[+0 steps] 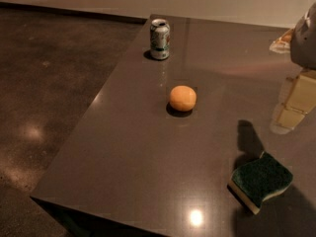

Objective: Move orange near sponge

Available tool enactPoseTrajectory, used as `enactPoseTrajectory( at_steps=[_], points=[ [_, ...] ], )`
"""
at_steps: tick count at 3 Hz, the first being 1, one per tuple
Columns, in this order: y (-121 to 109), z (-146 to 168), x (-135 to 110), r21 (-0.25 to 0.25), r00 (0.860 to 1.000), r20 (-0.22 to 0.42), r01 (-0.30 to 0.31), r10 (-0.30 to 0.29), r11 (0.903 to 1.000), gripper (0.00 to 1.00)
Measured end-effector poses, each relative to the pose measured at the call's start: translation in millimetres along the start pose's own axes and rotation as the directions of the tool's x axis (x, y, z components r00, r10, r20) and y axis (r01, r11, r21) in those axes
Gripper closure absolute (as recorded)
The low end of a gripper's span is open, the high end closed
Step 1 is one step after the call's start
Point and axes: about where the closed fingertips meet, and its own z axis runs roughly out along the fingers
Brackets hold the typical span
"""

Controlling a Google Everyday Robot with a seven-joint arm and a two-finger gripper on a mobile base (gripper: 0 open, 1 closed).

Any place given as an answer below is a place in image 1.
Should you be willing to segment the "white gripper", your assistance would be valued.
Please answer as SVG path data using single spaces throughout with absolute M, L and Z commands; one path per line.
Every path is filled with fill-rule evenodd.
M 276 134 L 293 131 L 316 107 L 316 2 L 297 22 L 290 42 L 291 60 L 302 70 L 287 77 L 280 91 L 281 104 L 272 115 L 270 130 Z

